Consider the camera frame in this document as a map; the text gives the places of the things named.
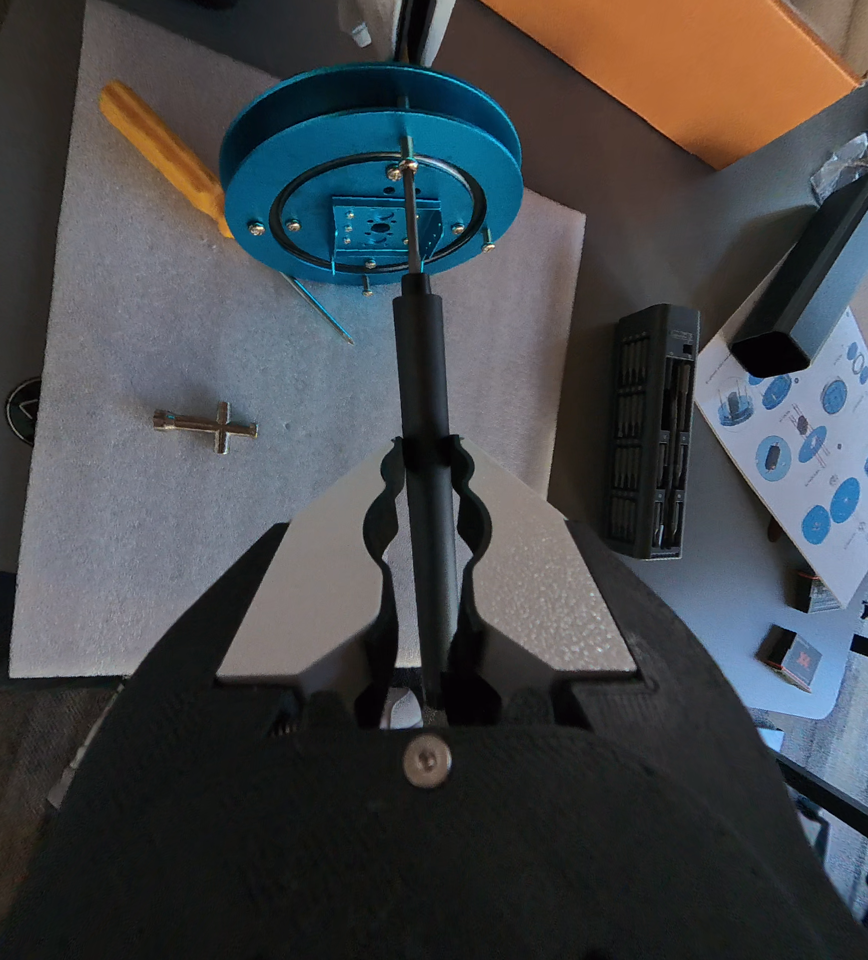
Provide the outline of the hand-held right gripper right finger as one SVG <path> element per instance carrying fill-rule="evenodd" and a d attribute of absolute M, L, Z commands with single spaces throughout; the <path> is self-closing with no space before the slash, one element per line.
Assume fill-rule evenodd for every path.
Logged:
<path fill-rule="evenodd" d="M 493 725 L 523 698 L 546 700 L 557 717 L 573 683 L 636 679 L 635 658 L 563 514 L 459 436 L 451 481 L 471 557 L 441 673 L 448 722 Z"/>

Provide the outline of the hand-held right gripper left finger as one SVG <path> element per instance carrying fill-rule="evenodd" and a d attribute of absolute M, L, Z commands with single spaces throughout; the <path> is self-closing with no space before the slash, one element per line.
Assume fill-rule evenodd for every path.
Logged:
<path fill-rule="evenodd" d="M 395 438 L 291 520 L 219 681 L 289 686 L 306 699 L 335 693 L 359 726 L 380 725 L 398 654 L 387 552 L 403 487 Z"/>

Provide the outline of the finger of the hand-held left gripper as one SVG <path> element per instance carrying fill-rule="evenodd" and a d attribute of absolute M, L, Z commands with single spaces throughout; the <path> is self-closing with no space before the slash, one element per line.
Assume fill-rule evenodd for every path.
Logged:
<path fill-rule="evenodd" d="M 422 30 L 420 33 L 420 64 L 431 67 L 440 51 L 440 45 L 453 9 L 455 1 L 426 2 Z"/>
<path fill-rule="evenodd" d="M 422 1 L 395 3 L 392 59 L 398 63 L 420 64 L 420 41 L 423 30 Z"/>

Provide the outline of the blue metal wheel assembly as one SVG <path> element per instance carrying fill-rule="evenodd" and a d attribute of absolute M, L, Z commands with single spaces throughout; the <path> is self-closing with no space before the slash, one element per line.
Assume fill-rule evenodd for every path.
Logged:
<path fill-rule="evenodd" d="M 396 62 L 308 71 L 248 104 L 220 150 L 226 223 L 248 255 L 298 280 L 398 283 L 411 161 L 424 273 L 475 258 L 513 224 L 524 182 L 509 116 L 460 78 Z"/>

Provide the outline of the black precision screwdriver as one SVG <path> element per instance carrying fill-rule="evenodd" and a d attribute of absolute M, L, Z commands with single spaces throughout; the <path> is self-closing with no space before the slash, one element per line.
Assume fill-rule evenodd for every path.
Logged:
<path fill-rule="evenodd" d="M 393 301 L 395 349 L 422 685 L 439 714 L 459 604 L 442 301 L 420 255 L 413 138 L 404 135 L 400 150 L 408 268 Z"/>

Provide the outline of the dark grey desk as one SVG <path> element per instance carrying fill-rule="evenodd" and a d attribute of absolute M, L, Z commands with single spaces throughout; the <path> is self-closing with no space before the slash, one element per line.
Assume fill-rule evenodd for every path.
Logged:
<path fill-rule="evenodd" d="M 0 684 L 31 457 L 4 401 L 43 367 L 82 11 L 11 2 L 0 30 Z M 527 185 L 587 217 L 549 498 L 598 525 L 613 323 L 671 303 L 716 331 L 802 230 L 810 175 L 868 131 L 868 86 L 715 173 L 479 2 L 458 2 L 438 66 L 511 114 Z"/>

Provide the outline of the white foam mat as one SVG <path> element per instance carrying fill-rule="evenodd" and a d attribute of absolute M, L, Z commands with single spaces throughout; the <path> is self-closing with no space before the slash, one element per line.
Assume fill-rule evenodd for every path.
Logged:
<path fill-rule="evenodd" d="M 401 280 L 299 280 L 247 254 L 99 108 L 132 88 L 220 179 L 225 133 L 279 78 L 111 2 L 85 2 L 10 673 L 128 675 L 272 525 L 402 432 Z M 491 248 L 425 273 L 442 300 L 450 433 L 543 498 L 587 217 L 526 187 Z M 218 455 L 210 435 L 258 437 Z"/>

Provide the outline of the silver cross wrench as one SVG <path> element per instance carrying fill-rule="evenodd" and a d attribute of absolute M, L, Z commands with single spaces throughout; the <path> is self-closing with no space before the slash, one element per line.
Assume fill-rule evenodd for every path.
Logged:
<path fill-rule="evenodd" d="M 258 437 L 258 424 L 235 423 L 230 417 L 230 406 L 220 401 L 213 418 L 191 414 L 176 414 L 167 410 L 155 410 L 152 413 L 152 427 L 161 432 L 182 431 L 210 435 L 213 450 L 218 455 L 227 455 L 230 441 L 234 437 L 255 440 Z"/>

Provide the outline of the black screwdriver bit case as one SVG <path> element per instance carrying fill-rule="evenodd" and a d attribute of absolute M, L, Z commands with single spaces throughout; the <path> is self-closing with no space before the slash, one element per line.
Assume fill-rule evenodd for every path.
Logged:
<path fill-rule="evenodd" d="M 603 534 L 633 559 L 682 554 L 701 331 L 698 310 L 668 303 L 614 330 Z"/>

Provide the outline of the orange cardboard box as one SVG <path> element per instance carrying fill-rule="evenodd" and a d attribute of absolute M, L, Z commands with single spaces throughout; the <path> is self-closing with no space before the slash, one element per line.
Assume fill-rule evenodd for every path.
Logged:
<path fill-rule="evenodd" d="M 868 2 L 487 6 L 716 170 L 868 82 Z"/>

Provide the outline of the small black box red print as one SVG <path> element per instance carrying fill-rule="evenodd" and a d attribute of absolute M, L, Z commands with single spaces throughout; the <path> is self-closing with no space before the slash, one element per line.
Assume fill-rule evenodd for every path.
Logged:
<path fill-rule="evenodd" d="M 757 659 L 785 682 L 806 693 L 813 684 L 823 661 L 823 653 L 801 634 L 772 625 L 760 644 Z"/>

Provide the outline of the printed instruction sheet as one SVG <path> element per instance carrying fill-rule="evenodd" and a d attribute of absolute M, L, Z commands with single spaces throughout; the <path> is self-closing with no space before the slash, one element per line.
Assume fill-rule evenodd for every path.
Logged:
<path fill-rule="evenodd" d="M 854 262 L 859 282 L 805 368 L 762 373 L 731 350 L 777 264 L 701 352 L 695 388 L 729 458 L 843 604 L 868 571 L 868 253 Z"/>

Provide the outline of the black rectangular case sleeve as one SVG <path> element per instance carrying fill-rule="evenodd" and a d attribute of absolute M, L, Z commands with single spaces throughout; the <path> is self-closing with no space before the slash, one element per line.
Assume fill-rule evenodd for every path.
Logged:
<path fill-rule="evenodd" d="M 798 373 L 817 358 L 868 270 L 868 174 L 816 210 L 729 350 L 756 378 Z"/>

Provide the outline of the small silver foil packet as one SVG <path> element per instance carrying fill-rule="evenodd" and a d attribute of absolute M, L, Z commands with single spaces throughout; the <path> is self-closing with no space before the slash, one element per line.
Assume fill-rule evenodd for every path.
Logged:
<path fill-rule="evenodd" d="M 838 190 L 857 182 L 868 174 L 868 133 L 851 138 L 812 174 L 813 196 L 820 206 Z"/>

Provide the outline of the yellow handled screwdriver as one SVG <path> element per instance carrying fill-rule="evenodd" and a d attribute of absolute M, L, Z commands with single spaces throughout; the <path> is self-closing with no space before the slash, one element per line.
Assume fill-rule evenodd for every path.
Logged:
<path fill-rule="evenodd" d="M 101 114 L 192 207 L 208 216 L 220 234 L 233 239 L 225 219 L 219 177 L 131 87 L 108 82 L 99 95 Z"/>

